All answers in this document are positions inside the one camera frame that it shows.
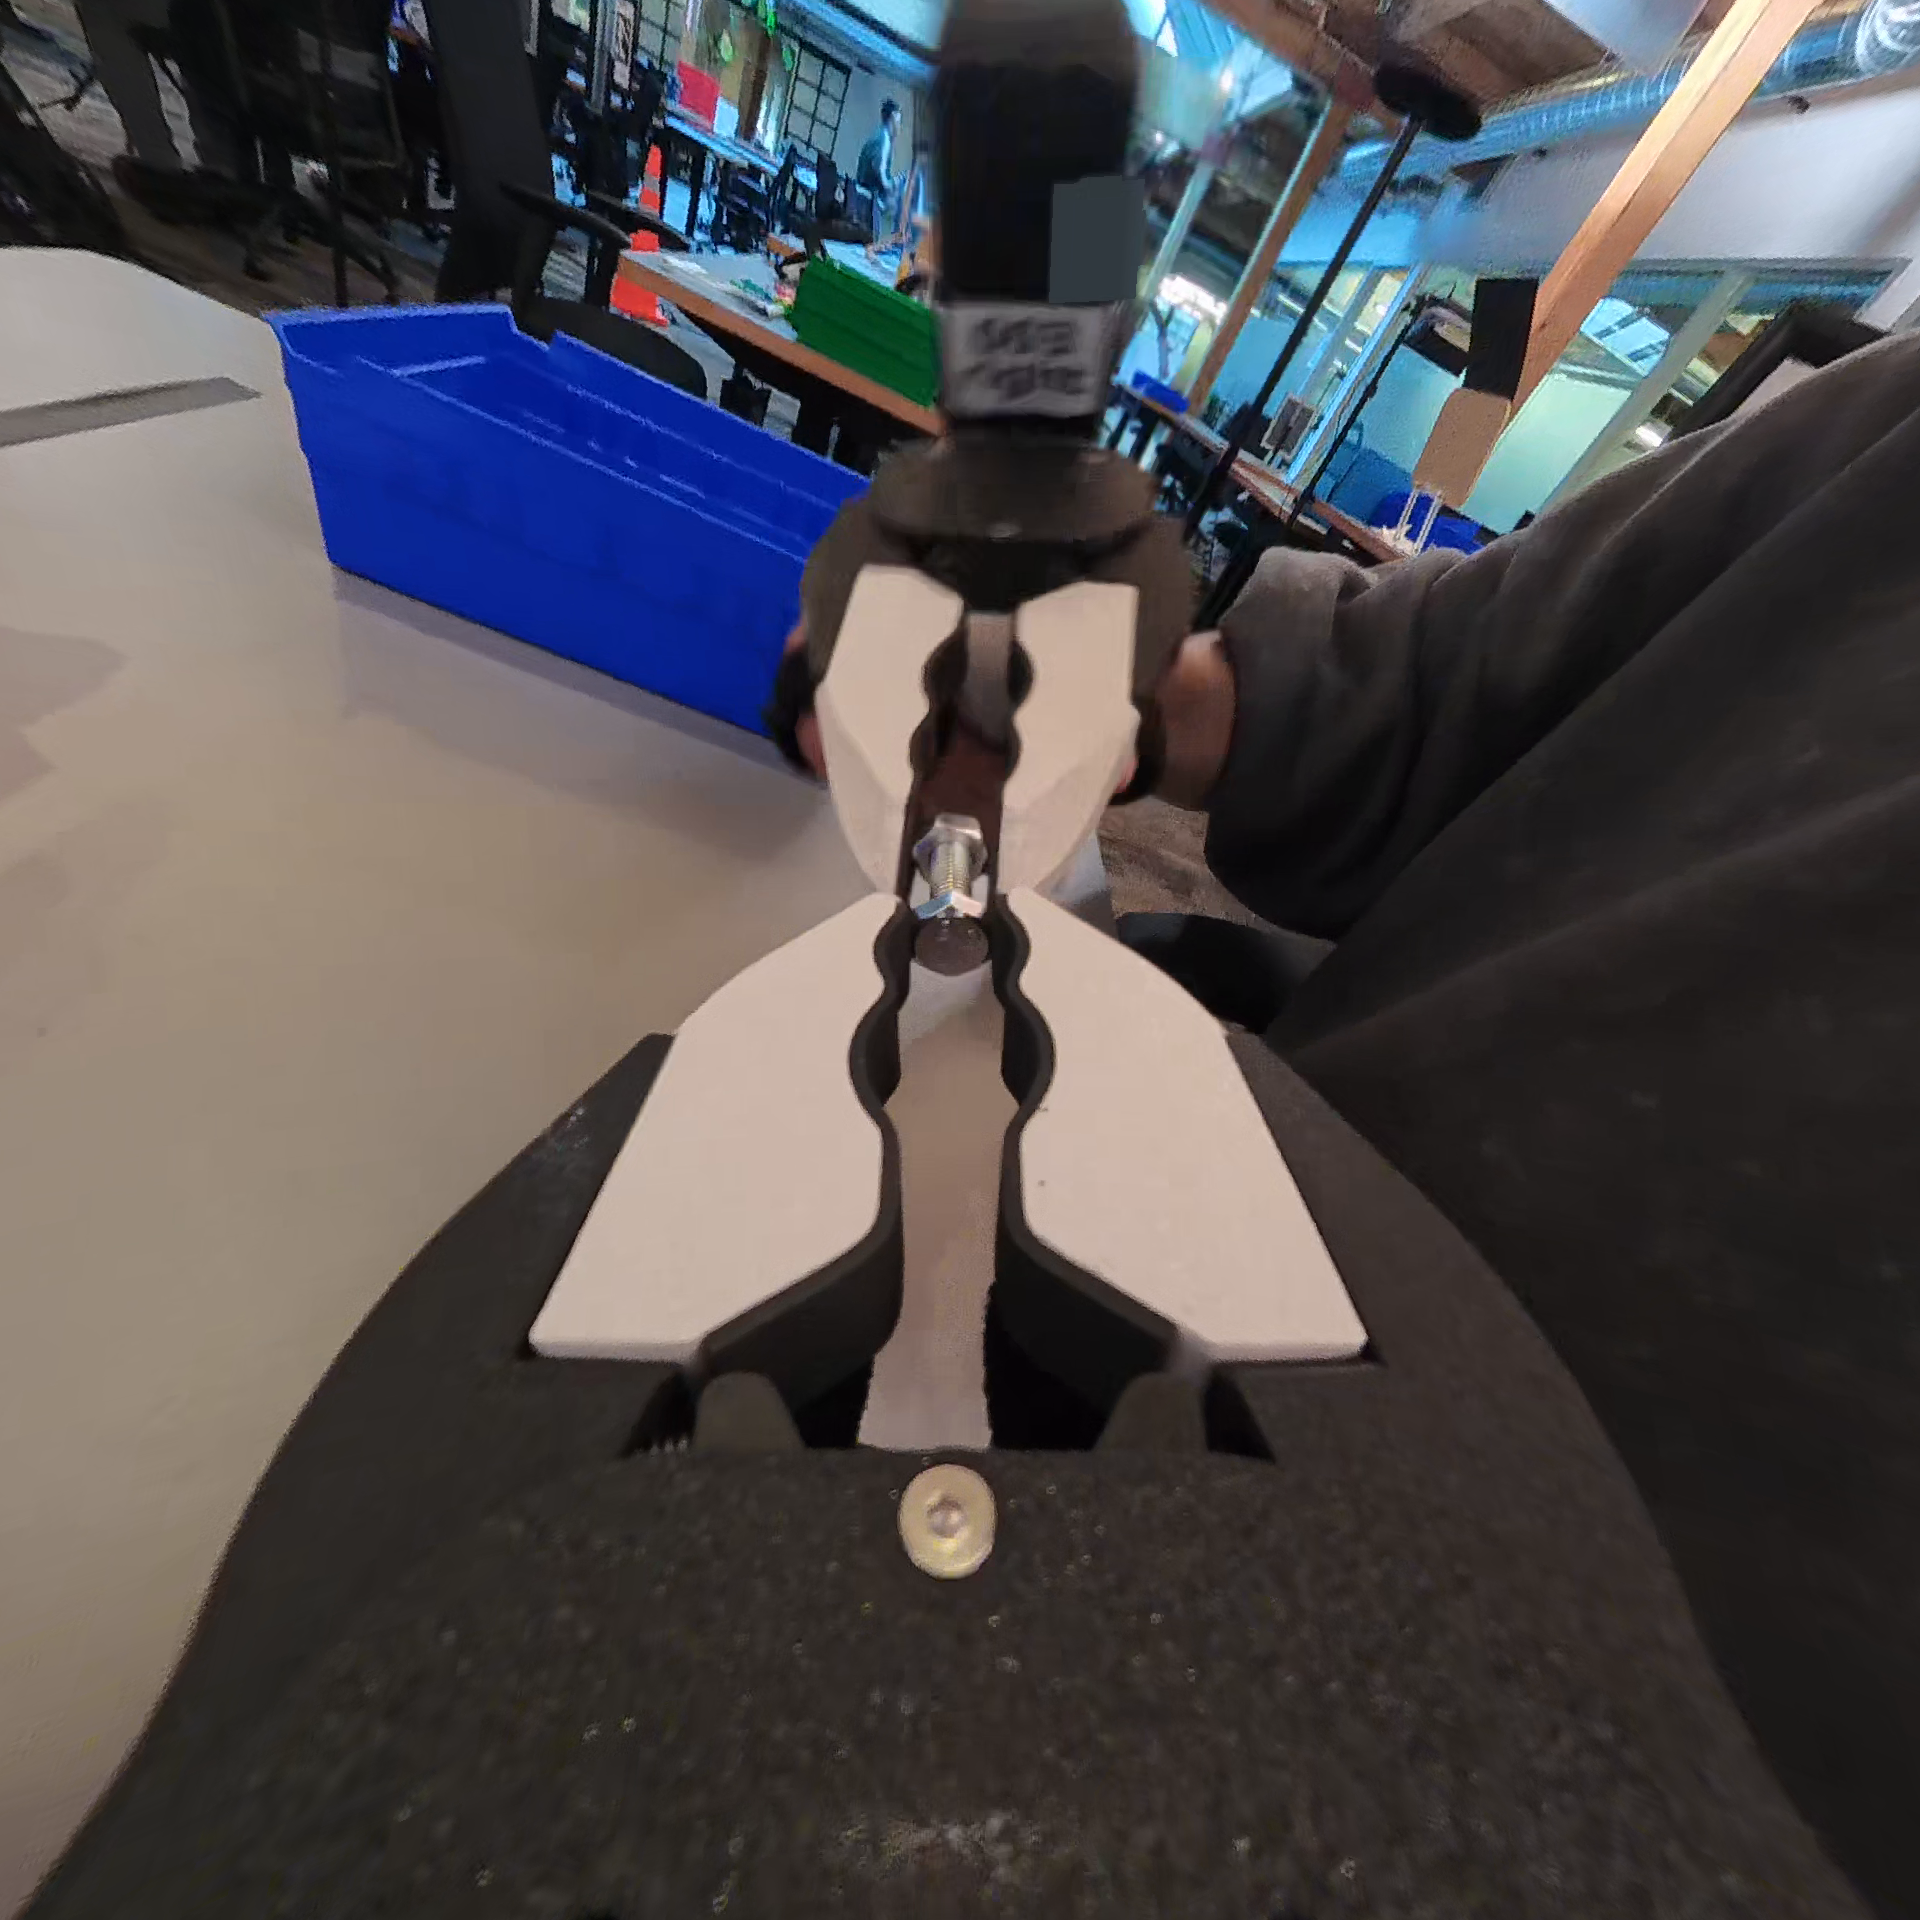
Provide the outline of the grey desk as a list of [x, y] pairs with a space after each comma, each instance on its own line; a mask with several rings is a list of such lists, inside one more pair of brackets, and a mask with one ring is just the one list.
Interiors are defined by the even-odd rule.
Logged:
[[4, 261], [4, 1916], [1141, 1916], [1029, 1552], [527, 1332], [813, 790], [324, 556], [275, 336]]

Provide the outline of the wooden table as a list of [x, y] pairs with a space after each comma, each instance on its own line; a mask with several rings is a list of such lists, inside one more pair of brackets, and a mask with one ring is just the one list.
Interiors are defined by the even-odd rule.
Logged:
[[946, 427], [936, 408], [905, 400], [806, 347], [784, 318], [763, 309], [766, 299], [722, 280], [694, 253], [660, 252], [657, 261], [650, 261], [622, 252], [616, 271], [619, 267], [632, 280], [650, 283], [661, 304], [716, 338], [729, 354], [745, 354], [750, 361], [778, 365], [784, 375], [796, 377], [802, 385], [784, 390], [797, 400], [821, 400], [835, 413], [860, 408], [885, 417], [902, 433], [921, 437], [938, 437]]

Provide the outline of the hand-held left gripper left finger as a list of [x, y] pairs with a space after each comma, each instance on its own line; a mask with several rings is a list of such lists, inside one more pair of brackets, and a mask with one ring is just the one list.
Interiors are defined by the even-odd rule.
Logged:
[[914, 922], [869, 892], [717, 985], [670, 1036], [532, 1322], [551, 1362], [869, 1376], [903, 1293], [899, 1010]]

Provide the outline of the large silver bolt with nut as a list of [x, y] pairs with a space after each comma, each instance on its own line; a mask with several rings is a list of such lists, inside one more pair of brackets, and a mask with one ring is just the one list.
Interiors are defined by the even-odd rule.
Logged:
[[924, 899], [914, 905], [924, 923], [973, 922], [987, 904], [976, 885], [990, 870], [990, 844], [980, 819], [968, 814], [940, 811], [914, 844], [914, 866], [924, 879]]

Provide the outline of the black white marker board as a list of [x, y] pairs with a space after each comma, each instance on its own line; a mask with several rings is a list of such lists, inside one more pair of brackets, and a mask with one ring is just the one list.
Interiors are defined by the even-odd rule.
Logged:
[[1886, 338], [1888, 328], [1864, 322], [1835, 301], [1791, 299], [1678, 417], [1665, 444], [1710, 429]]

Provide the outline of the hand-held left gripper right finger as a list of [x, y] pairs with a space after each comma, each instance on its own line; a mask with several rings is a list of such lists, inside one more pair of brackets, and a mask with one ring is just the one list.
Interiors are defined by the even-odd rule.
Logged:
[[1033, 888], [987, 913], [1004, 1013], [990, 1313], [1109, 1414], [1146, 1376], [1344, 1365], [1369, 1333], [1214, 1015]]

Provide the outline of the blue plastic bin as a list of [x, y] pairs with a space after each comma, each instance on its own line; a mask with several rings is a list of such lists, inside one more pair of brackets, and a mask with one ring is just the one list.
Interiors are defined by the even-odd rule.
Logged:
[[867, 479], [499, 304], [268, 316], [329, 561], [762, 733]]

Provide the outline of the person's right forearm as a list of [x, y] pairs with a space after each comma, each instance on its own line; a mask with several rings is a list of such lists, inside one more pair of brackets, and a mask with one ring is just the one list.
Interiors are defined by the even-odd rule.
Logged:
[[1904, 786], [1916, 408], [1894, 333], [1473, 554], [1269, 550], [1217, 627], [1211, 876], [1335, 939], [1430, 848], [1499, 893]]

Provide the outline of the orange traffic cone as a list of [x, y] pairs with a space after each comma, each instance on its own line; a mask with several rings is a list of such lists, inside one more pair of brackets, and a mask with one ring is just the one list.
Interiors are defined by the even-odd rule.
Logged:
[[[627, 253], [657, 263], [661, 253], [660, 214], [661, 214], [661, 160], [660, 147], [647, 147], [638, 179], [638, 200], [630, 208], [633, 224], [627, 236]], [[624, 265], [616, 270], [609, 307], [614, 313], [633, 324], [654, 330], [668, 330], [668, 311], [660, 293], [647, 281], [626, 275]]]

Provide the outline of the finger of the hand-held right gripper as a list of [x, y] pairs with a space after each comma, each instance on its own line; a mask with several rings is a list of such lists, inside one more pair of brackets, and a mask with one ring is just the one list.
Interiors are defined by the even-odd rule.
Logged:
[[863, 569], [852, 583], [813, 691], [829, 807], [873, 889], [910, 893], [915, 845], [941, 811], [978, 811], [940, 689], [961, 648], [961, 597], [914, 569]]
[[1011, 641], [1024, 694], [1011, 706], [993, 884], [1004, 896], [1052, 888], [1135, 765], [1139, 591], [1075, 581], [1022, 604]]

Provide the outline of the wooden beam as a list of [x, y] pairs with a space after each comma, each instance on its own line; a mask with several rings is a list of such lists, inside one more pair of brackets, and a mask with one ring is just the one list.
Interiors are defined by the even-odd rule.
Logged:
[[1570, 347], [1704, 158], [1813, 11], [1811, 2], [1734, 2], [1682, 62], [1650, 121], [1543, 280], [1483, 280], [1458, 392], [1445, 398], [1410, 488], [1461, 508], [1512, 413]]

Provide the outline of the green crate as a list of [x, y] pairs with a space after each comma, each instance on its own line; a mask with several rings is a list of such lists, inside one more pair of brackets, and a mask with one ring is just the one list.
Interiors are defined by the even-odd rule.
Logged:
[[786, 322], [807, 349], [905, 401], [936, 406], [940, 320], [921, 299], [817, 253], [797, 271]]

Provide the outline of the person's right hand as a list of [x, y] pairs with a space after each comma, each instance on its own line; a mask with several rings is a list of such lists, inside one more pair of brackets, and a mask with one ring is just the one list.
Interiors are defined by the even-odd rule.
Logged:
[[1149, 767], [1139, 797], [1203, 811], [1226, 773], [1236, 733], [1236, 663], [1220, 630], [1187, 636], [1156, 684], [1141, 732]]

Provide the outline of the person's dark clothing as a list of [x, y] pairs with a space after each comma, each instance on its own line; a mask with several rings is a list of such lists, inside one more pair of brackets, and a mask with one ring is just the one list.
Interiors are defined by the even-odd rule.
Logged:
[[1320, 939], [1274, 1049], [1547, 1333], [1768, 1761], [1916, 1916], [1916, 776], [1499, 892], [1430, 845]]

